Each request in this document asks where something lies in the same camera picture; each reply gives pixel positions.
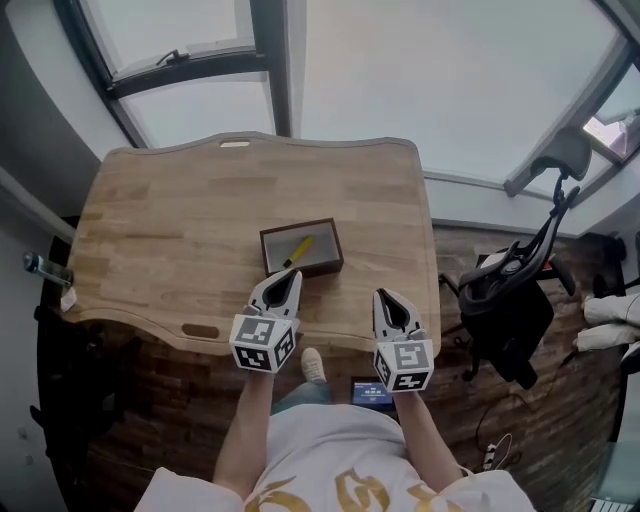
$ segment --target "white cloth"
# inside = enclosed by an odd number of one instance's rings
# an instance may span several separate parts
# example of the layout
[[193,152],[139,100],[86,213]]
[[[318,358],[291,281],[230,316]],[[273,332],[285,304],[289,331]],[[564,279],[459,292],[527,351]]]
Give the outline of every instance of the white cloth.
[[402,430],[390,418],[350,405],[299,405],[271,417],[267,467],[245,503],[227,489],[161,468],[136,508],[136,512],[213,510],[534,509],[505,471],[471,475],[436,494],[407,461]]
[[640,329],[627,324],[606,324],[578,333],[575,345],[580,352],[634,343],[640,339]]
[[640,327],[640,294],[589,299],[584,303],[584,319],[591,325],[625,322]]

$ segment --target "wooden table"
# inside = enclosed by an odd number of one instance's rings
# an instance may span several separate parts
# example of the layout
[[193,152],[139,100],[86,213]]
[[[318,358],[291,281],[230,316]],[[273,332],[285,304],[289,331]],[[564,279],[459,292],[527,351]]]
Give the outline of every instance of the wooden table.
[[420,160],[411,142],[391,138],[248,132],[110,152],[71,249],[78,300],[65,319],[120,321],[181,350],[229,354],[233,316],[265,278],[259,231],[326,217],[335,219],[344,266],[305,280],[303,340],[371,351],[372,294],[386,287],[415,304],[437,354],[438,278]]

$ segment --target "human arm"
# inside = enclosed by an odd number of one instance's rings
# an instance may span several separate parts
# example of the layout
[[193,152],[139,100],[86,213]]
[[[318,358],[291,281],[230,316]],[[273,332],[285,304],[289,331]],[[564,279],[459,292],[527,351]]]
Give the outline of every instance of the human arm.
[[436,492],[463,477],[456,459],[442,440],[433,418],[416,392],[395,393],[409,460],[424,483]]
[[213,483],[246,500],[267,463],[275,374],[250,372],[213,472]]

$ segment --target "foot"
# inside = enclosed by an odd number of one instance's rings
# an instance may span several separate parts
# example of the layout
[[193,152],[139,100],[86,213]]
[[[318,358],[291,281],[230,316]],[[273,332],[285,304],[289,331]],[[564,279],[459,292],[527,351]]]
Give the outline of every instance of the foot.
[[302,373],[307,382],[327,382],[322,367],[322,357],[315,348],[306,348],[300,358]]

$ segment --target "phone screen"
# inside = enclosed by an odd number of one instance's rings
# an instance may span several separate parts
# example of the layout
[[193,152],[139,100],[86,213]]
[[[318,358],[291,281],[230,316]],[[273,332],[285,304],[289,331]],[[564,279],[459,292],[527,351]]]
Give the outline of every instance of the phone screen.
[[388,405],[393,402],[382,382],[354,382],[353,405]]

